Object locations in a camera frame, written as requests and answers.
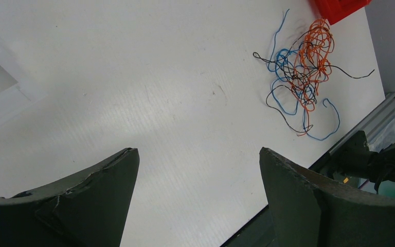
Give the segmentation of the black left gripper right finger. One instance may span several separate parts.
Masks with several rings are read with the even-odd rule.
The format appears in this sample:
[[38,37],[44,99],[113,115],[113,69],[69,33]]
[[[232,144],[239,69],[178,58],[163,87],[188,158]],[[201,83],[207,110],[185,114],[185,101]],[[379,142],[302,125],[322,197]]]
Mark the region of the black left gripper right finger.
[[395,198],[301,167],[270,148],[259,164],[280,246],[395,246]]

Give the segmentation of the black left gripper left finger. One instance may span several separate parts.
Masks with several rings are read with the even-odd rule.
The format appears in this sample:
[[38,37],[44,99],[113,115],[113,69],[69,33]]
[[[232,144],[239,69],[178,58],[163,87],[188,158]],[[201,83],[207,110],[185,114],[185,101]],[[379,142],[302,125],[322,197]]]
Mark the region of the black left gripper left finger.
[[0,197],[0,246],[120,246],[139,153],[125,148],[55,182]]

